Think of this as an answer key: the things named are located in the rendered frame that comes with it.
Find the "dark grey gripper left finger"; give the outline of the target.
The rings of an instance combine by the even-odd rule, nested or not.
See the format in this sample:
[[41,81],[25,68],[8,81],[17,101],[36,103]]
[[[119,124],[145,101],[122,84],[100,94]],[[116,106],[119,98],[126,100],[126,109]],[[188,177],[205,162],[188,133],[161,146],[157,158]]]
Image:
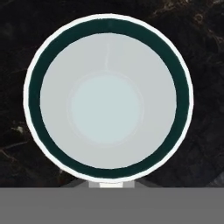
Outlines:
[[86,188],[99,188],[100,184],[97,182],[86,181],[83,179],[75,179],[66,184],[65,187],[86,187]]

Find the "white mug with green rim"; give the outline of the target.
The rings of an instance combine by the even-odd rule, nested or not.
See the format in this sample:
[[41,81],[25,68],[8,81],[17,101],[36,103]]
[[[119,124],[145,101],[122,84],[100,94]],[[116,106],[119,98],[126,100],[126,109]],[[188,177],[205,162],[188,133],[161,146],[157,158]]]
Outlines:
[[60,27],[36,51],[23,106],[35,143],[61,170],[120,186],[177,151],[192,119],[193,84],[159,30],[94,14]]

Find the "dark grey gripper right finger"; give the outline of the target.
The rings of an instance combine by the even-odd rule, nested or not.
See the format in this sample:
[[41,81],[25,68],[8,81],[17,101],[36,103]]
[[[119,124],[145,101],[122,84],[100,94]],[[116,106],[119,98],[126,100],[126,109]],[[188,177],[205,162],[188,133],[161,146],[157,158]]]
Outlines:
[[141,188],[141,187],[158,188],[158,185],[146,180],[145,178],[139,178],[136,180],[124,182],[123,187],[124,188]]

